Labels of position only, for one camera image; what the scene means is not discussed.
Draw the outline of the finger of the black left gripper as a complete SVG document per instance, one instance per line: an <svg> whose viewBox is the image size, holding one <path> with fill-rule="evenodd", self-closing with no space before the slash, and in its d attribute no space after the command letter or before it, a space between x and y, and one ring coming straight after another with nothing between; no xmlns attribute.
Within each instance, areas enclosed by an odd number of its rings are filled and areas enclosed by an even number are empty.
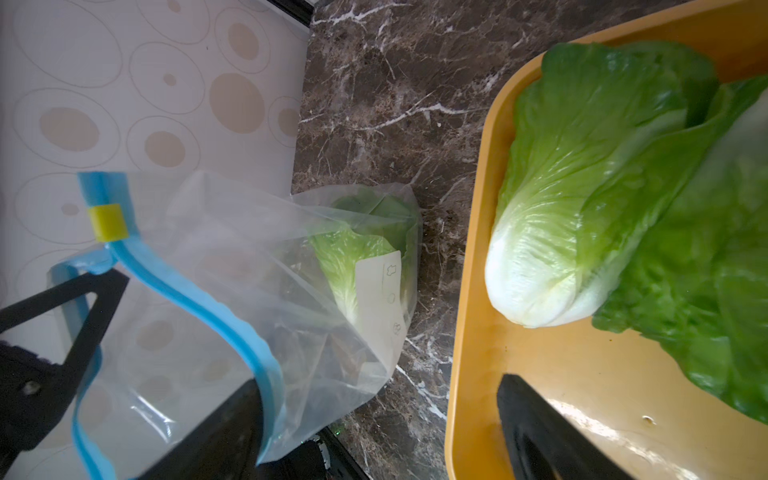
<svg viewBox="0 0 768 480"><path fill-rule="evenodd" d="M1 309L1 454L35 449L92 369L129 279L85 273Z"/></svg>

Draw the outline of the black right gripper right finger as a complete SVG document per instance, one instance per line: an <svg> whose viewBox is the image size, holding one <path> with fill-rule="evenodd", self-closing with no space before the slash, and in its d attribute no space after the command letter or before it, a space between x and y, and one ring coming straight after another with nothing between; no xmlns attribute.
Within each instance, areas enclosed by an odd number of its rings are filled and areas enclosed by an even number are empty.
<svg viewBox="0 0 768 480"><path fill-rule="evenodd" d="M628 479L522 377L502 376L497 390L502 432L517 479Z"/></svg>

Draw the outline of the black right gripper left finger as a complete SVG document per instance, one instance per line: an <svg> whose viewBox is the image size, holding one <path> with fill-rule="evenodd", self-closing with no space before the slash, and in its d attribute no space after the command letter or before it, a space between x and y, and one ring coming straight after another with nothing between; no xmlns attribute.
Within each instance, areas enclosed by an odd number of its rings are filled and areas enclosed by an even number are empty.
<svg viewBox="0 0 768 480"><path fill-rule="evenodd" d="M264 436L261 395L245 382L142 479L249 479Z"/></svg>

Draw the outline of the clear zipper bag blue seal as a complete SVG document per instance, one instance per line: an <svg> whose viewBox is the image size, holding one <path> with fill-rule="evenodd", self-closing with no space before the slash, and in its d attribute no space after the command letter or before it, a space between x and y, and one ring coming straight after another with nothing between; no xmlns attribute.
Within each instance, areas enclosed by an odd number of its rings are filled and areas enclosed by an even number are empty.
<svg viewBox="0 0 768 480"><path fill-rule="evenodd" d="M408 185L281 198L203 171L78 181L98 244L51 275L129 279L75 401L89 477L137 478L249 380L270 462L391 379L417 300Z"/></svg>

